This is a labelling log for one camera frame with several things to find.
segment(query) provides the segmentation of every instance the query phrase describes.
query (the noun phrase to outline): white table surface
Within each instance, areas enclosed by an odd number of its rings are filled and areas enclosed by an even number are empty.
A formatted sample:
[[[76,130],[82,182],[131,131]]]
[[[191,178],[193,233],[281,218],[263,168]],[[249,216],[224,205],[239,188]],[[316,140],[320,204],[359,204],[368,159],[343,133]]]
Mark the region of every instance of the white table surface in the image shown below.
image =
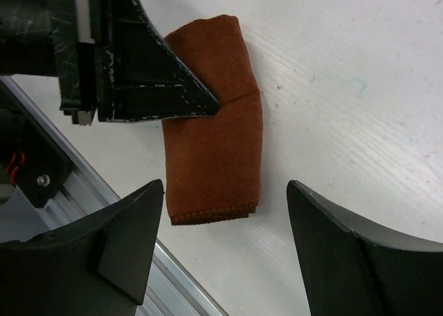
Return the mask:
[[[442,0],[141,0],[161,34],[237,15],[263,92],[262,200],[249,219],[159,238],[230,315],[308,315],[285,188],[298,179],[443,242]],[[15,79],[124,196],[165,178],[158,122],[73,126],[57,80]]]

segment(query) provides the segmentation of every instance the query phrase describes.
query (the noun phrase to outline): screw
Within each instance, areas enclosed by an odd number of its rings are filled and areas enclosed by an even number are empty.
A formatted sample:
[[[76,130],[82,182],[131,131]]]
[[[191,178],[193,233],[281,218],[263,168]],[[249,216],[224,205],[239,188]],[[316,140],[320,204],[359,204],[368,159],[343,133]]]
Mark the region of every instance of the screw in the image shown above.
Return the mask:
[[[39,186],[46,187],[46,186],[49,185],[49,183],[50,183],[50,180],[49,180],[49,177],[46,174],[44,174],[43,176],[39,176],[37,178],[37,184]]]

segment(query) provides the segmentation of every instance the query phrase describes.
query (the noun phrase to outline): folded towel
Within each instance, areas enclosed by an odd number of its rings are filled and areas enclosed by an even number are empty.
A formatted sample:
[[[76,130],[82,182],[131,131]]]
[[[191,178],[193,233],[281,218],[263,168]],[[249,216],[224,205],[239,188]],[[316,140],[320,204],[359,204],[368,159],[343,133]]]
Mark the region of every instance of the folded towel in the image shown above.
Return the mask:
[[[163,120],[173,225],[248,217],[260,197],[262,103],[236,17],[199,19],[166,37],[219,100],[215,117]]]

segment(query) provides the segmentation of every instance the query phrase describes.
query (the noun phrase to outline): brown towel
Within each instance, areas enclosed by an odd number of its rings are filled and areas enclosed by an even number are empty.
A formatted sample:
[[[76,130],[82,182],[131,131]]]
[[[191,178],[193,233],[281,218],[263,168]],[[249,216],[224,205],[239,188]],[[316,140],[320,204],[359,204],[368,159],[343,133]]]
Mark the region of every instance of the brown towel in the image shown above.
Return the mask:
[[[171,222],[245,218],[260,197],[263,121],[238,19],[196,20],[166,40],[221,105],[215,117],[162,121]]]

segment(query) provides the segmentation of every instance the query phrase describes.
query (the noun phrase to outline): red wire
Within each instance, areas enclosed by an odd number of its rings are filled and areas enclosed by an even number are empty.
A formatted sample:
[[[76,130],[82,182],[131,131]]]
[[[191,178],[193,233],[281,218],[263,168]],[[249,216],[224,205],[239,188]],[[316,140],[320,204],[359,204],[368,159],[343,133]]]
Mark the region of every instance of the red wire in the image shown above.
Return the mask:
[[[12,159],[9,162],[8,167],[6,167],[6,173],[7,174],[9,174],[9,171],[11,170],[12,164],[14,164],[14,162],[15,162],[15,158],[17,158],[17,156],[15,155],[15,152],[14,152],[14,154],[12,155]]]
[[[12,160],[9,163],[8,168],[6,169],[6,173],[8,173],[8,171],[10,170],[10,166],[15,161],[15,158],[16,158],[16,155],[14,153],[14,156],[12,157]],[[11,181],[13,186],[17,186],[17,183],[15,182],[15,175],[16,175],[17,170],[19,169],[20,165],[23,165],[25,163],[25,160],[26,160],[25,153],[21,152],[21,163],[19,163],[16,167],[14,167],[13,171],[11,172],[10,181]]]
[[[17,170],[19,169],[18,166],[14,167],[12,173],[11,173],[11,183],[15,187],[17,186],[17,183],[15,182],[15,174],[17,173]]]

